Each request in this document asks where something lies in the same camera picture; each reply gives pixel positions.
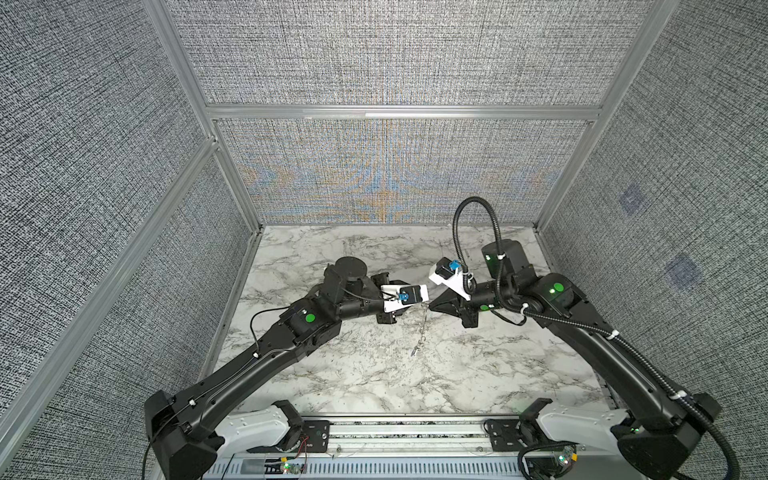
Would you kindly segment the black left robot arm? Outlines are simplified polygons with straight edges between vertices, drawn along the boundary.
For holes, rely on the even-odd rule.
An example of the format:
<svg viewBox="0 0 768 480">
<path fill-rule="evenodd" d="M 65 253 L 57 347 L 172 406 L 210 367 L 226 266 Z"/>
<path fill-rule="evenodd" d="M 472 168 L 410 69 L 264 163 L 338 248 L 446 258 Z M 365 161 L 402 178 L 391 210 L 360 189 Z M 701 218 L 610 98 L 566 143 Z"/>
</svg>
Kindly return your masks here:
<svg viewBox="0 0 768 480">
<path fill-rule="evenodd" d="M 384 316 L 389 282 L 388 273 L 370 276 L 361 259 L 342 257 L 233 360 L 175 394 L 153 393 L 144 403 L 146 435 L 164 477 L 206 473 L 225 444 L 218 425 L 268 380 L 338 336 L 343 321 Z"/>
</svg>

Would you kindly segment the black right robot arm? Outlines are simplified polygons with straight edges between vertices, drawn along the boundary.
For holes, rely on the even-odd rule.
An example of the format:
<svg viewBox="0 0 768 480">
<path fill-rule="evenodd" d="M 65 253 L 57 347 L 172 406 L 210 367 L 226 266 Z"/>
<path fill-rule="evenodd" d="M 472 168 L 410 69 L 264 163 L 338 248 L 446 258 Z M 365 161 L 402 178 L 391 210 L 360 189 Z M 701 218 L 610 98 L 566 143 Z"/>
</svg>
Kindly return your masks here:
<svg viewBox="0 0 768 480">
<path fill-rule="evenodd" d="M 726 461 L 725 476 L 737 479 L 735 451 L 714 421 L 722 408 L 707 393 L 690 394 L 669 379 L 599 314 L 586 295 L 561 274 L 536 274 L 517 241 L 483 247 L 491 279 L 477 284 L 461 259 L 442 258 L 429 278 L 446 290 L 429 308 L 457 317 L 466 328 L 479 324 L 482 311 L 500 308 L 533 319 L 578 353 L 618 394 L 624 406 L 602 415 L 570 413 L 549 398 L 533 402 L 518 418 L 523 447 L 517 464 L 524 478 L 545 470 L 527 463 L 536 451 L 558 452 L 567 473 L 579 445 L 619 454 L 649 479 L 681 479 L 682 465 L 704 435 L 716 442 Z"/>
</svg>

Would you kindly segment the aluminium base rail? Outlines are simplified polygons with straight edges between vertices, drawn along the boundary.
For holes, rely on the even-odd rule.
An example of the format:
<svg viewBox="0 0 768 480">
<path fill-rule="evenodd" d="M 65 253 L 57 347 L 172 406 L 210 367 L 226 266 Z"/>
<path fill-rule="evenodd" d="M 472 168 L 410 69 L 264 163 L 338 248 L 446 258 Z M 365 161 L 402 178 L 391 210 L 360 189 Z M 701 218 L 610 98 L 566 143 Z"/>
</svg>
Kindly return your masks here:
<svg viewBox="0 0 768 480">
<path fill-rule="evenodd" d="M 521 455 L 514 415 L 309 415 L 300 429 L 264 411 L 229 418 L 205 479 L 637 479 L 587 445 Z"/>
</svg>

